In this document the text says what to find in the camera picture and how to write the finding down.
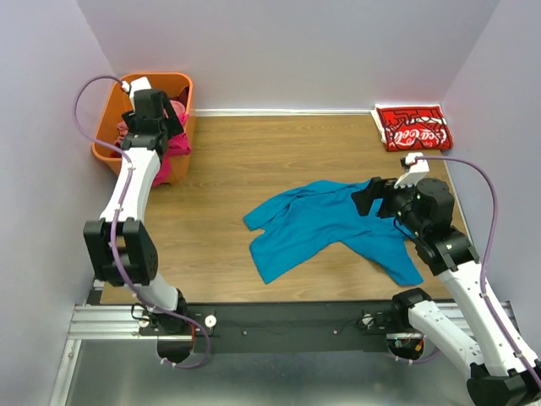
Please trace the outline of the blue t shirt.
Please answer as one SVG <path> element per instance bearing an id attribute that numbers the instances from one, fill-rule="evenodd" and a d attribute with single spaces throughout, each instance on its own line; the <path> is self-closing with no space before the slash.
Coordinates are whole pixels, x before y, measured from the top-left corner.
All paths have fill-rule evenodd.
<path id="1" fill-rule="evenodd" d="M 249 246 L 264 283 L 272 283 L 327 246 L 342 243 L 380 265 L 401 287 L 424 280 L 410 258 L 405 241 L 410 233 L 390 218 L 380 218 L 377 200 L 366 216 L 358 214 L 352 194 L 368 182 L 345 184 L 318 180 L 276 195 L 244 217 L 251 231 L 263 233 Z"/>

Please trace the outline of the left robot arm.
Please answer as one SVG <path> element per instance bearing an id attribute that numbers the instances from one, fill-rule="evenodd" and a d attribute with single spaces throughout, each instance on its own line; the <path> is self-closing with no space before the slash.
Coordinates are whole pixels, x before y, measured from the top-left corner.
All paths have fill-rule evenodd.
<path id="1" fill-rule="evenodd" d="M 190 330 L 185 299 L 158 270 L 144 215 L 169 141 L 183 126 L 164 91 L 132 83 L 128 93 L 128 133 L 113 149 L 121 156 L 121 171 L 106 208 L 85 223 L 83 235 L 96 279 L 131 290 L 144 309 L 139 321 L 149 328 L 181 335 Z"/>

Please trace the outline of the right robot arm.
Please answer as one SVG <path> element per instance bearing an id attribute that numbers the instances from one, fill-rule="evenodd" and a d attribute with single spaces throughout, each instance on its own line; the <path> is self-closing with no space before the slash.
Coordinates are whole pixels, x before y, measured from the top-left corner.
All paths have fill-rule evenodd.
<path id="1" fill-rule="evenodd" d="M 462 373 L 476 405 L 530 405 L 540 399 L 540 358 L 524 342 L 488 282 L 466 234 L 452 226 L 455 199 L 447 184 L 425 178 L 397 188 L 393 178 L 372 178 L 352 194 L 358 214 L 375 200 L 378 217 L 413 235 L 420 259 L 451 293 L 470 328 L 464 332 L 421 288 L 397 294 L 389 310 L 398 331 L 421 332 Z"/>

